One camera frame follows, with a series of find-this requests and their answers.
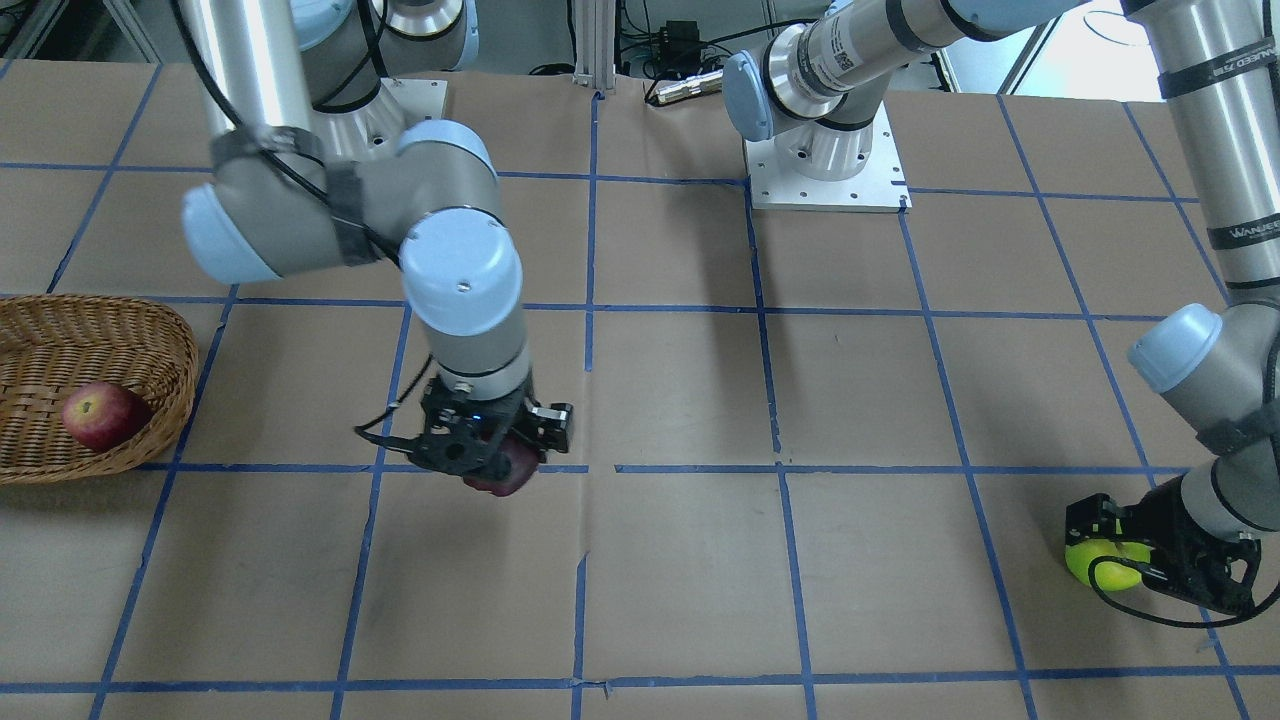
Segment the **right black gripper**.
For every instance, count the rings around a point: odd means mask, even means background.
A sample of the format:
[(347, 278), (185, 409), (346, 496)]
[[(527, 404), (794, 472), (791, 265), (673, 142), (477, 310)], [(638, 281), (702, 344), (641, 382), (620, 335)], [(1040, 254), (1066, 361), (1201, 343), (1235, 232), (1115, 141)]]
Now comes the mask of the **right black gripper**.
[(509, 434), (532, 446), (541, 455), (541, 464), (549, 452), (567, 454), (573, 438), (573, 405), (539, 404), (531, 377), (489, 400), (476, 398), (460, 387), (448, 389), (443, 379), (434, 378), (422, 397), (422, 410), (426, 427), (410, 442), (410, 461), (451, 477), (484, 468)]

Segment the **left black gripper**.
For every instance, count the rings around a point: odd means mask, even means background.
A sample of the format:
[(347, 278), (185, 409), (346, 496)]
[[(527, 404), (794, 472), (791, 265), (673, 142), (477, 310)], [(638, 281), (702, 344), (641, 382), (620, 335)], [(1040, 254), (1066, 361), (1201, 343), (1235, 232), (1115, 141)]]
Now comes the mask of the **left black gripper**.
[[(1149, 562), (1114, 559), (1142, 573), (1144, 588), (1212, 612), (1260, 612), (1254, 583), (1261, 542), (1249, 532), (1226, 539), (1210, 534), (1188, 512), (1181, 483), (1169, 480), (1138, 503), (1121, 506), (1097, 493), (1070, 503), (1064, 518), (1064, 543), (1088, 539), (1138, 542), (1152, 548)], [(1111, 609), (1130, 612), (1103, 592), (1093, 578), (1088, 585)]]

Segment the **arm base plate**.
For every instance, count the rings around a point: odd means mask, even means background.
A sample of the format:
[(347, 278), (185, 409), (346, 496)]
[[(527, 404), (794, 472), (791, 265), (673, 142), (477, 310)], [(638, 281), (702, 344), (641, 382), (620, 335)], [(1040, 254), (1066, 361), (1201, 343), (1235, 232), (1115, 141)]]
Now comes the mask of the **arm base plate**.
[(856, 131), (810, 123), (742, 143), (760, 210), (899, 213), (913, 206), (887, 106)]
[(314, 133), (338, 154), (390, 149), (410, 127), (444, 117), (444, 79), (383, 78), (376, 92), (337, 111), (315, 111)]

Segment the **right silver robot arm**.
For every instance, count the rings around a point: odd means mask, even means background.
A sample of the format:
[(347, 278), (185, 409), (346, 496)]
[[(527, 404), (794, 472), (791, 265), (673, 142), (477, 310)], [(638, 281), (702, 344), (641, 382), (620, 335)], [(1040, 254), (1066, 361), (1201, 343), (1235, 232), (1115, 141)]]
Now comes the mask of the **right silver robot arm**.
[(390, 260), (428, 337), (413, 438), (367, 442), (497, 496), (573, 437), (570, 404), (539, 404), (524, 269), (500, 182), (467, 126), (393, 90), (456, 70), (479, 46), (471, 1), (173, 1), (207, 95), (211, 183), (182, 223), (225, 284)]

